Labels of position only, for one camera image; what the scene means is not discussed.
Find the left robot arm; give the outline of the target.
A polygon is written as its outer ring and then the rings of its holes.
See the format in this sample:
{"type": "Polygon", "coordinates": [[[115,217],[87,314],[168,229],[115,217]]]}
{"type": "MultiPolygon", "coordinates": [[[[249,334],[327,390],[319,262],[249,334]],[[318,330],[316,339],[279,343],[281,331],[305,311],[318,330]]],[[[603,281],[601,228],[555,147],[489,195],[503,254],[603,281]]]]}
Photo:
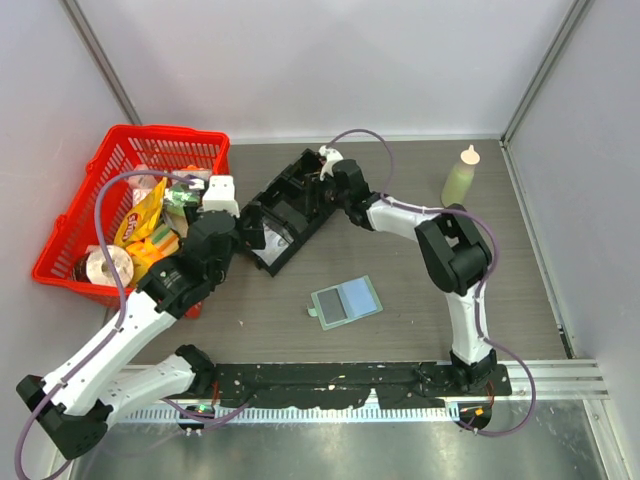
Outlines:
{"type": "Polygon", "coordinates": [[[67,460],[92,450],[120,418],[165,397],[206,396],[217,382],[215,364],[182,345],[154,367],[118,382],[117,373],[151,340],[204,300],[227,276],[233,255],[265,245],[257,206],[237,218],[204,213],[181,249],[156,262],[116,316],[64,365],[27,375],[17,394],[67,460]]]}

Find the white credit card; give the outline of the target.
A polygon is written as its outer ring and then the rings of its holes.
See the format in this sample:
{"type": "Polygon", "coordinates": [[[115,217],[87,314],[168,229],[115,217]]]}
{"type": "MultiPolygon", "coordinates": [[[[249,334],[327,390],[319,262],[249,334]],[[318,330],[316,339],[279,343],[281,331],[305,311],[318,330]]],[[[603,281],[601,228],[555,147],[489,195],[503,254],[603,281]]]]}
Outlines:
{"type": "Polygon", "coordinates": [[[270,220],[265,220],[263,226],[265,247],[254,250],[254,253],[266,265],[271,266],[289,248],[293,242],[293,237],[284,227],[270,220]]]}

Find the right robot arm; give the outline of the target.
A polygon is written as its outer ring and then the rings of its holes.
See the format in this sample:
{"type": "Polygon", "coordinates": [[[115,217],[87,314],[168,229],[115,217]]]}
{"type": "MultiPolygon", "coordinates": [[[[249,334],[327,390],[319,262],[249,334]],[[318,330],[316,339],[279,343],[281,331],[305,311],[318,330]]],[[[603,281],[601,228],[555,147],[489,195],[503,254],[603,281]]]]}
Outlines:
{"type": "Polygon", "coordinates": [[[313,185],[321,203],[344,211],[358,227],[418,245],[428,276],[448,305],[453,386],[465,395],[477,393],[496,368],[497,353],[489,343],[485,309],[494,257],[475,222],[460,205],[429,209],[372,191],[352,159],[322,154],[320,162],[313,185]]]}

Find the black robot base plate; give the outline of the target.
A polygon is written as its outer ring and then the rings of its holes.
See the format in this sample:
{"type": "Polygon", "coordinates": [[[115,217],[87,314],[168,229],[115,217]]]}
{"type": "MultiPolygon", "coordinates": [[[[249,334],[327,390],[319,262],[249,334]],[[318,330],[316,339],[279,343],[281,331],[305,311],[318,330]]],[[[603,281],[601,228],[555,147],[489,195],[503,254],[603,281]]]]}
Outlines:
{"type": "Polygon", "coordinates": [[[383,409],[442,406],[449,397],[507,397],[512,387],[499,364],[474,386],[458,369],[437,362],[218,364],[201,391],[173,400],[217,399],[223,407],[362,408],[375,395],[383,409]]]}

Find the green leather card holder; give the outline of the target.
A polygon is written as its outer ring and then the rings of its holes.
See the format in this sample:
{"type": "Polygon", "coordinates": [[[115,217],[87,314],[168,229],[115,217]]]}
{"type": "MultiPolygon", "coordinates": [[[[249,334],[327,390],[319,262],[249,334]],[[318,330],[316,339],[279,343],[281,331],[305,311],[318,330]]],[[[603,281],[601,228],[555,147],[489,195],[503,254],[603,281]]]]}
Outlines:
{"type": "Polygon", "coordinates": [[[368,275],[313,292],[307,313],[324,331],[378,314],[383,306],[368,275]]]}

